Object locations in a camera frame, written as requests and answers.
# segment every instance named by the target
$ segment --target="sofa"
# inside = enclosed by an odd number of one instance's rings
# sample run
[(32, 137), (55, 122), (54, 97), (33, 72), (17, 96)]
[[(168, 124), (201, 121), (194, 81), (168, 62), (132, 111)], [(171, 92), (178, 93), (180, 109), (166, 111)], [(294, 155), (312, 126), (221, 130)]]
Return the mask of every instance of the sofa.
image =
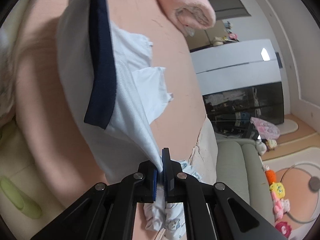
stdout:
[(217, 182), (236, 192), (270, 224), (275, 224), (273, 204), (262, 162), (250, 139), (217, 140)]

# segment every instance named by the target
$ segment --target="white plush toy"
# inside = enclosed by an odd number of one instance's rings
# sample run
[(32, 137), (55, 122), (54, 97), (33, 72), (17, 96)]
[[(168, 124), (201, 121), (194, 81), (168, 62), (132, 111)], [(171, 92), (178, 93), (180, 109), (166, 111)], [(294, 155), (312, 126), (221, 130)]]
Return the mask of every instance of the white plush toy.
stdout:
[(264, 155), (267, 151), (267, 146), (261, 141), (256, 141), (257, 152), (260, 156)]
[(289, 199), (280, 199), (281, 205), (283, 207), (283, 212), (287, 213), (290, 211), (290, 201)]

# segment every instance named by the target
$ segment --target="orange plush toy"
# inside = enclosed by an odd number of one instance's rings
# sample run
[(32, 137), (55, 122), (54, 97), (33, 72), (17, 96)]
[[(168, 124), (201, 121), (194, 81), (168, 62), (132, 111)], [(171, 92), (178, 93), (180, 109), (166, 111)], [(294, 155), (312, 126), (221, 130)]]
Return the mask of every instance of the orange plush toy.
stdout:
[(270, 170), (269, 166), (264, 166), (263, 169), (265, 171), (269, 186), (272, 183), (275, 183), (277, 181), (276, 173), (273, 170)]

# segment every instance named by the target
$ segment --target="blanket roll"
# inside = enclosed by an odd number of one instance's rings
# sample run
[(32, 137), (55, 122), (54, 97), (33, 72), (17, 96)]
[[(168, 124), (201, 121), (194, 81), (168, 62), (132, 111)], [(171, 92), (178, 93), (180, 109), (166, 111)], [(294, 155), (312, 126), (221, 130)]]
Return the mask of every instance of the blanket roll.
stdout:
[(215, 12), (208, 0), (158, 0), (170, 21), (185, 35), (194, 29), (207, 29), (216, 22)]

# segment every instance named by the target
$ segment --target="mattress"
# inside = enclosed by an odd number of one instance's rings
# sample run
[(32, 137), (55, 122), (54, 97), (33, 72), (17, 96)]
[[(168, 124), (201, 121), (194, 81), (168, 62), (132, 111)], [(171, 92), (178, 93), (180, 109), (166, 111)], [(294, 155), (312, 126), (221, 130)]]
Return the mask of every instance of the mattress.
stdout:
[[(156, 0), (108, 0), (111, 20), (153, 42), (153, 66), (166, 67), (165, 80), (174, 100), (151, 124), (159, 148), (169, 147), (176, 160), (188, 160), (204, 123), (205, 109), (190, 53), (182, 33), (161, 12)], [(103, 172), (82, 138), (59, 81), (55, 32), (68, 0), (32, 0), (16, 44), (16, 119), (42, 180), (69, 206)], [(154, 239), (144, 230), (138, 205), (134, 239)]]

